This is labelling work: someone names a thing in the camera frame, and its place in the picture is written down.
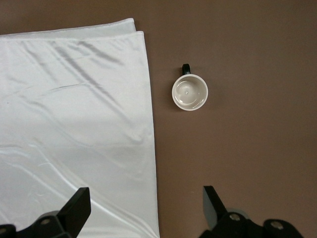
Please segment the white mug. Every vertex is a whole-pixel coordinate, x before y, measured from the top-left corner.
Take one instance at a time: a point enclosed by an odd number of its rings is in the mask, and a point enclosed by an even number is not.
[[[172,88],[175,104],[186,111],[193,111],[205,104],[208,87],[205,81],[190,73],[189,64],[183,64],[183,76],[178,78]]]

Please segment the white cloth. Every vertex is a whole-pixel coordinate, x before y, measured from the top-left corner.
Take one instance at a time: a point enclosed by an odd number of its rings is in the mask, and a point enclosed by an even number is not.
[[[0,36],[0,224],[90,188],[80,238],[159,237],[143,32],[133,19]]]

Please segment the brown table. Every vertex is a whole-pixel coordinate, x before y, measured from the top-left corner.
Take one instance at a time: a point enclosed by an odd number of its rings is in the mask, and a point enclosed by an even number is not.
[[[203,185],[262,224],[317,235],[317,1],[2,0],[0,34],[133,17],[145,32],[162,238],[207,228]],[[197,111],[174,105],[183,63],[207,83]]]

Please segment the black mug handle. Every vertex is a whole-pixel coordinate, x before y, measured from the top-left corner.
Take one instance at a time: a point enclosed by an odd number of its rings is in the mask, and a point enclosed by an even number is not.
[[[187,63],[183,64],[183,75],[185,74],[190,74],[190,66]]]

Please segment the screw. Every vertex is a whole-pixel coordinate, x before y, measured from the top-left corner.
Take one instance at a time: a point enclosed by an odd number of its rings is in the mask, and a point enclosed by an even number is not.
[[[1,229],[0,229],[0,235],[1,235],[1,234],[4,234],[5,232],[6,232],[6,228],[1,228]]]
[[[271,226],[273,226],[274,228],[279,229],[279,230],[284,228],[283,225],[278,221],[271,222]]]
[[[238,221],[240,220],[239,215],[238,215],[238,214],[235,214],[235,213],[230,214],[229,217],[230,217],[233,221],[236,221],[236,222],[238,222]]]
[[[51,220],[49,218],[44,219],[44,220],[41,221],[41,225],[46,225],[46,224],[50,223],[50,221]]]

